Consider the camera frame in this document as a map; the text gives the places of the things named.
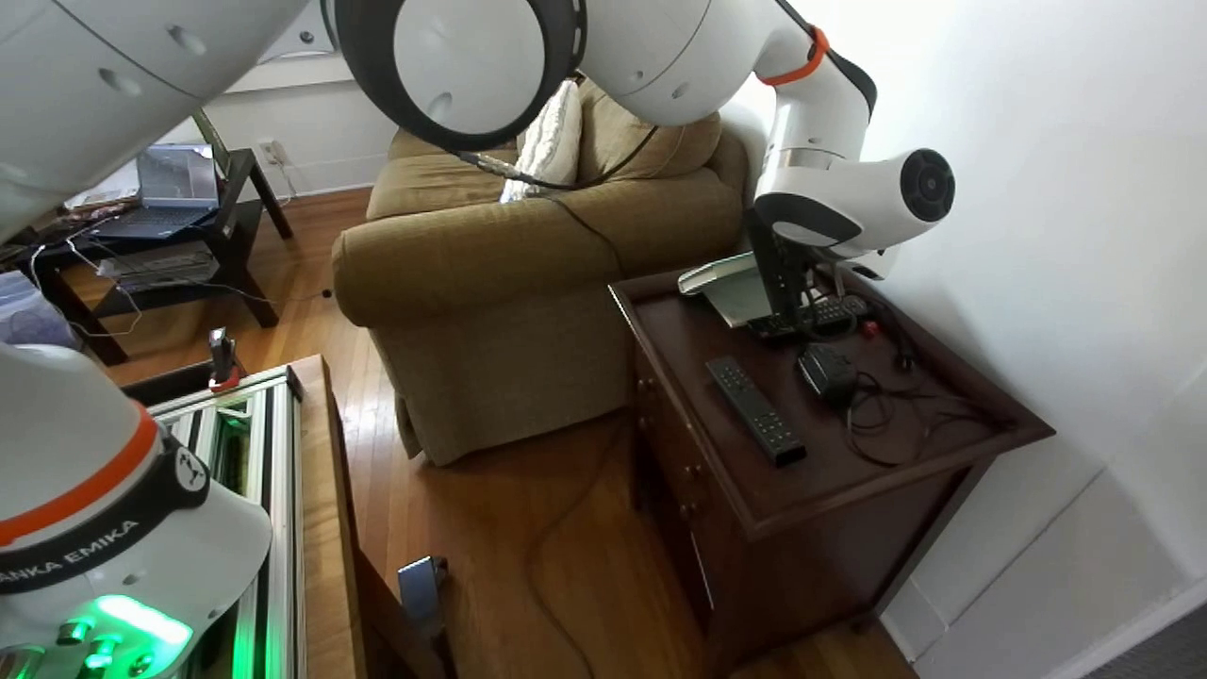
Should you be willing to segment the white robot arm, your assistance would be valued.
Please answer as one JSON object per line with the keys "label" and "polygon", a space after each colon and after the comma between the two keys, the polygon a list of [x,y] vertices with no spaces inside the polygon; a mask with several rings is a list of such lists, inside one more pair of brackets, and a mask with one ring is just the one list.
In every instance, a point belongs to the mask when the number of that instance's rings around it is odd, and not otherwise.
{"label": "white robot arm", "polygon": [[[0,0],[0,233],[99,186],[236,82],[306,0]],[[943,156],[858,156],[873,81],[787,0],[323,0],[360,95],[442,150],[530,125],[573,73],[647,125],[777,90],[755,228],[833,258],[954,204]],[[0,349],[0,652],[163,679],[256,582],[269,512],[86,356]]]}

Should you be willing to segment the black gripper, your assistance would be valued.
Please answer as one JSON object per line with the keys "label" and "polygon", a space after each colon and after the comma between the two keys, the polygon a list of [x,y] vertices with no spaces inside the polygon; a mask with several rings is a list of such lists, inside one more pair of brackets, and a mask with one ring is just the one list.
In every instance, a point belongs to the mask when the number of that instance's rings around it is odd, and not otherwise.
{"label": "black gripper", "polygon": [[855,223],[819,199],[768,194],[751,204],[746,247],[768,303],[755,323],[763,341],[838,337],[866,312],[858,298],[810,289],[810,274],[838,264],[833,247],[847,239],[855,239]]}

